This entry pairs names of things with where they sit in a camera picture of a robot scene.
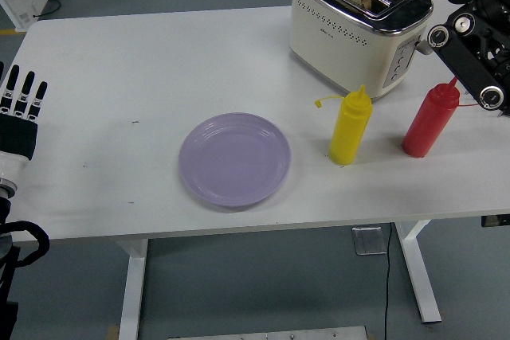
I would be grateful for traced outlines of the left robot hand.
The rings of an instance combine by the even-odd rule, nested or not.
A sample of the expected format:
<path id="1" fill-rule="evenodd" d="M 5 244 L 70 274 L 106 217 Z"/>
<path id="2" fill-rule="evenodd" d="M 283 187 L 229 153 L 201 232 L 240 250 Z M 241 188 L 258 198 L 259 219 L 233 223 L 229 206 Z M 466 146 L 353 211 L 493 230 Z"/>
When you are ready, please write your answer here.
<path id="1" fill-rule="evenodd" d="M 22 169 L 33 157 L 37 141 L 37 118 L 47 91 L 41 82 L 33 89 L 35 73 L 30 71 L 16 89 L 20 68 L 13 65 L 1 88 L 1 188 L 15 193 Z"/>

